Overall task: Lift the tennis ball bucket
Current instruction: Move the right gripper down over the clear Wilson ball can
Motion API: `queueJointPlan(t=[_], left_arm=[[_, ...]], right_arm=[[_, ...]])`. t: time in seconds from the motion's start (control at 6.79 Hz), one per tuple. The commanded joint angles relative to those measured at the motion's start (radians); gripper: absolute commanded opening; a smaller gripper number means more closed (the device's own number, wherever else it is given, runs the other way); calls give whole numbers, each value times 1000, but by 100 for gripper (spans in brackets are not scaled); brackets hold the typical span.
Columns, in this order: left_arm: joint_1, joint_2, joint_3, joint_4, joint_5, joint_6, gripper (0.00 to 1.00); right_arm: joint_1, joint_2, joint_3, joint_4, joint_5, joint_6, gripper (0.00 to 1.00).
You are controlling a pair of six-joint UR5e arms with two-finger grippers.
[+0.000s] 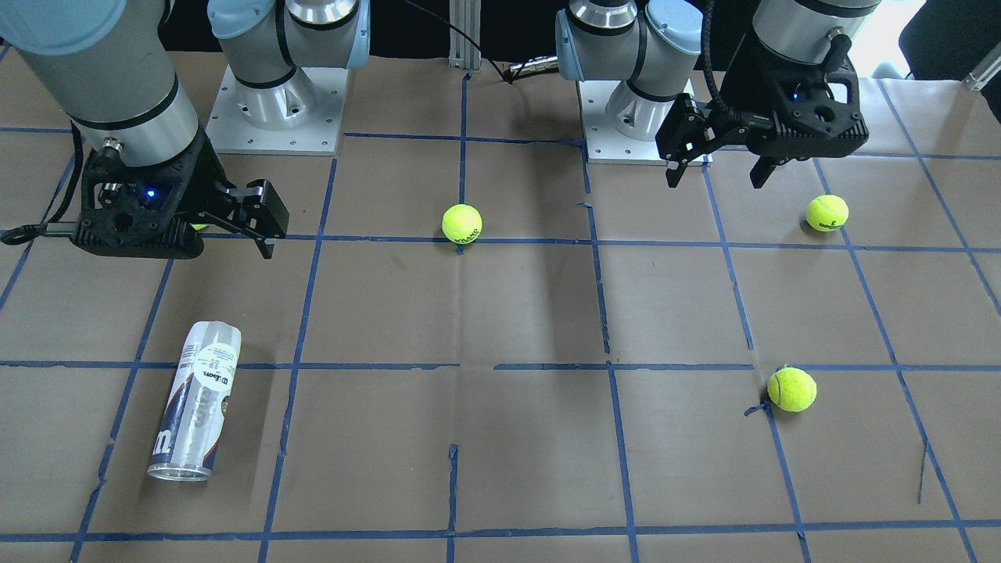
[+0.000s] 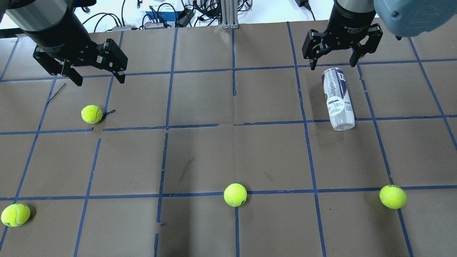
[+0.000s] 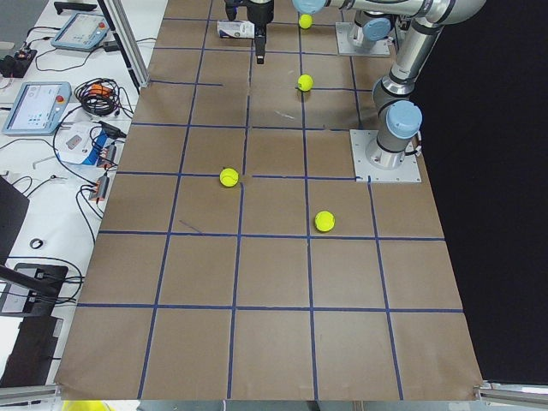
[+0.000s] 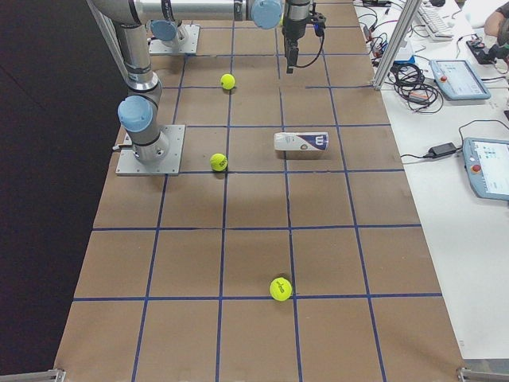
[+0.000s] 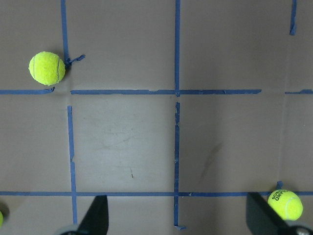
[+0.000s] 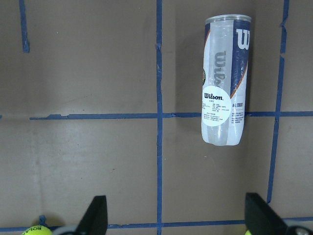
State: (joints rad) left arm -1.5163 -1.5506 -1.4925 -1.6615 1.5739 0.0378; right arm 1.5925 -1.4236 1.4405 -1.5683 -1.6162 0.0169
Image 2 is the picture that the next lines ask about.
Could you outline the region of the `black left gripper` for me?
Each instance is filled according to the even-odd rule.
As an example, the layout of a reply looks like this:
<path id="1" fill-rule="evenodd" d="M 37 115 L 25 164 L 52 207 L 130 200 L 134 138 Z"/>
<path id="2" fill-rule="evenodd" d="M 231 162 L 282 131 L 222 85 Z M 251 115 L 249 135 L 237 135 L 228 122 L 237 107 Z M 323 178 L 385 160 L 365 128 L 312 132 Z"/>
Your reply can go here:
<path id="1" fill-rule="evenodd" d="M 49 74 L 68 77 L 80 87 L 83 78 L 75 67 L 92 66 L 125 83 L 127 56 L 113 39 L 93 42 L 70 7 L 24 7 L 23 31 L 36 42 L 33 58 Z"/>

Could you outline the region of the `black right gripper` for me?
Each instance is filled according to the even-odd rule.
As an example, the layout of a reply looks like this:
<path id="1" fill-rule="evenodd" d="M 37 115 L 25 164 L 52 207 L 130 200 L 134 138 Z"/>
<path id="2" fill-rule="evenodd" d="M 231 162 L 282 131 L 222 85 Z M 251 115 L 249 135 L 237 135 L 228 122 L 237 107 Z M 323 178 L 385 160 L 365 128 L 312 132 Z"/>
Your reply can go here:
<path id="1" fill-rule="evenodd" d="M 383 31 L 375 18 L 374 2 L 334 2 L 325 31 L 310 29 L 302 46 L 302 56 L 315 70 L 318 59 L 331 51 L 352 49 L 350 66 L 366 54 L 375 53 Z"/>

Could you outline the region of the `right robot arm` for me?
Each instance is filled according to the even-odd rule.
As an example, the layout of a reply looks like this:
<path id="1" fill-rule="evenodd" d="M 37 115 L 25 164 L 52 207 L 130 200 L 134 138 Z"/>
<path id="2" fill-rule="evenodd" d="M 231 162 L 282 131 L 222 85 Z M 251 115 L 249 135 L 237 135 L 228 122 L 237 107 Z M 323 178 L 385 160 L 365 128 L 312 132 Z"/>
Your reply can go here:
<path id="1" fill-rule="evenodd" d="M 376 52 L 383 36 L 375 16 L 396 39 L 418 36 L 439 28 L 456 15 L 455 0 L 335 0 L 325 31 L 308 31 L 302 56 L 315 69 L 318 59 L 331 51 L 352 49 L 349 63 Z"/>

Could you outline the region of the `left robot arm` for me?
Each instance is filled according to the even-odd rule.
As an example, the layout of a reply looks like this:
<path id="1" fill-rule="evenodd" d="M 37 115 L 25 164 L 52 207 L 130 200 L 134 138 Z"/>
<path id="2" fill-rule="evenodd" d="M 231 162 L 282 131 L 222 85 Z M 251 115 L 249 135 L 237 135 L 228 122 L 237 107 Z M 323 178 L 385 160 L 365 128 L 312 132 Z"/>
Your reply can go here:
<path id="1" fill-rule="evenodd" d="M 36 42 L 33 58 L 50 75 L 62 75 L 81 86 L 83 78 L 75 67 L 92 66 L 113 73 L 122 84 L 127 56 L 113 39 L 93 42 L 73 12 L 95 4 L 95 0 L 2 0 L 1 15 L 9 16 Z"/>

